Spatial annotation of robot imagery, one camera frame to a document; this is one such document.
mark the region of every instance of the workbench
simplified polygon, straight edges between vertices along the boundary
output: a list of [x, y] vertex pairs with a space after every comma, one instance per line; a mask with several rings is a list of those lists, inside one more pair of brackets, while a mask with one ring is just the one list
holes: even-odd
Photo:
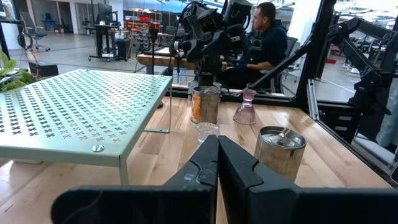
[[[169, 122], [169, 97], [156, 110], [148, 126], [165, 128]], [[127, 158], [129, 183], [161, 185], [198, 146], [195, 125], [190, 121], [187, 99], [172, 99], [169, 134], [143, 133]], [[237, 124], [232, 117], [239, 103], [221, 102], [220, 133], [254, 153], [259, 130], [264, 126], [286, 126], [303, 134], [307, 146], [295, 183], [301, 187], [391, 186], [361, 162], [333, 136], [298, 108], [254, 105], [256, 124]], [[79, 185], [119, 182], [117, 168], [44, 162], [23, 164], [0, 159], [0, 220], [2, 223], [48, 223], [52, 202], [63, 191]], [[218, 223], [226, 223], [221, 191], [218, 191]]]
[[[162, 49], [156, 50], [155, 53], [163, 53], [163, 54], [168, 54], [169, 53], [169, 48], [164, 47]], [[169, 66], [169, 60], [170, 56], [159, 56], [155, 55], [155, 66]], [[152, 55], [149, 54], [140, 54], [137, 57], [137, 61], [141, 65], [146, 66], [146, 73], [147, 74], [152, 74]], [[195, 69], [196, 65], [194, 63], [188, 62], [186, 58], [183, 58], [181, 60], [177, 60], [174, 58], [174, 56], [171, 59], [170, 67], [171, 68], [177, 68], [177, 65], [180, 68], [189, 68], [189, 69]], [[227, 63], [223, 62], [223, 68], [222, 70], [226, 70]]]

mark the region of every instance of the clear plastic cup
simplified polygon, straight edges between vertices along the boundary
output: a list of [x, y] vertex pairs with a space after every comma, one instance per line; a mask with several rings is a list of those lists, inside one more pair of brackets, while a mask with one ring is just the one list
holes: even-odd
[[201, 145], [209, 135], [220, 134], [220, 128], [218, 127], [218, 125], [209, 122], [198, 123], [197, 131], [198, 131], [199, 145]]

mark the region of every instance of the orange label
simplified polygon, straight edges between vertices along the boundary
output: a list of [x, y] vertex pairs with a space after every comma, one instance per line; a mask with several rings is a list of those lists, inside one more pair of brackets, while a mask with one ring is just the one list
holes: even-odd
[[200, 103], [201, 103], [201, 99], [200, 96], [198, 95], [193, 95], [192, 96], [192, 116], [195, 119], [199, 119], [200, 117]]

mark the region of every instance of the dark hoodie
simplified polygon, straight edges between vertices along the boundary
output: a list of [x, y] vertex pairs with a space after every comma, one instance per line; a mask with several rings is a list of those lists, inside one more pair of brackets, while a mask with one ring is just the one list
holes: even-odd
[[277, 66], [285, 59], [285, 51], [287, 48], [286, 29], [280, 20], [272, 21], [271, 27], [262, 33], [261, 52], [250, 55], [246, 52], [242, 56], [242, 60], [248, 61], [253, 58], [254, 63], [269, 62], [273, 66]]

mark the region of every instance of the metal canister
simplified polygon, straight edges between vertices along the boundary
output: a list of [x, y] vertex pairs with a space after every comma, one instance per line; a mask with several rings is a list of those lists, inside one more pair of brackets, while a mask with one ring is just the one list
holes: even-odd
[[254, 157], [276, 173], [294, 182], [306, 145], [305, 138], [293, 130], [267, 126], [259, 132]]
[[193, 89], [191, 121], [216, 124], [220, 90], [215, 86], [197, 86]]

